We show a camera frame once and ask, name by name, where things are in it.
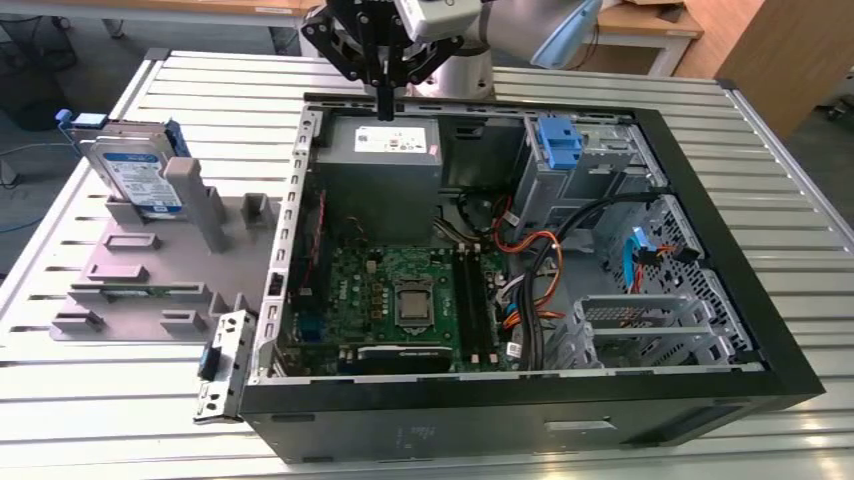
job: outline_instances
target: aluminum work table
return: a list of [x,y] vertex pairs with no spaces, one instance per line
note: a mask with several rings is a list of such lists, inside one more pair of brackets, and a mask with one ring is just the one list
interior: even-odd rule
[[[508,68],[494,88],[500,100],[661,112],[827,393],[675,448],[286,466],[246,425],[192,424],[201,345],[47,336],[107,216],[83,161],[0,288],[0,478],[854,477],[854,236],[740,94],[704,80]],[[171,52],[143,61],[111,117],[173,117],[220,194],[274,196],[305,91],[360,89],[320,60]]]

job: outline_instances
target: motherboard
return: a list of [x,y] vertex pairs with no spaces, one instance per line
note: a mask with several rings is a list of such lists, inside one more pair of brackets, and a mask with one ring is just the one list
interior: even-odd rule
[[326,308],[297,312],[298,342],[280,345],[289,374],[500,370],[486,298],[502,262],[478,250],[336,248]]

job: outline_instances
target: blue hard drive label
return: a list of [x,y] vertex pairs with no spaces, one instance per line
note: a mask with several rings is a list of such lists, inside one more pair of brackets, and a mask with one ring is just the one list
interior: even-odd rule
[[101,157],[126,200],[142,213],[167,216],[180,212],[181,201],[162,178],[162,165],[155,155],[109,152]]

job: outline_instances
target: sticker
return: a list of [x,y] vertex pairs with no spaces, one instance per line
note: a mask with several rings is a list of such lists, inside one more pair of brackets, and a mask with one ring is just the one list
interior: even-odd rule
[[513,227],[518,225],[518,217],[516,217],[516,215],[509,211],[504,212],[504,220]]
[[280,13],[281,15],[292,15],[293,10],[289,8],[254,7],[257,13]]
[[420,127],[358,127],[356,152],[426,153],[426,129]]
[[181,202],[165,178],[159,160],[149,153],[103,153],[110,175],[130,203],[154,214],[177,213]]
[[521,358],[521,345],[513,342],[506,343],[506,356],[512,358]]

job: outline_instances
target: green circuit board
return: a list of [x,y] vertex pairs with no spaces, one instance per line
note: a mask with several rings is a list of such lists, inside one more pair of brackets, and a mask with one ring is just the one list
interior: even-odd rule
[[[482,286],[502,271],[502,255],[480,255]],[[394,287],[400,282],[429,285],[432,325],[402,328],[394,322]],[[318,332],[305,345],[302,365],[312,375],[333,375],[337,346],[420,345],[449,347],[453,371],[493,371],[498,365],[472,365],[460,358],[456,299],[453,289],[452,250],[426,247],[338,248],[333,252],[328,309],[322,318],[300,322]]]

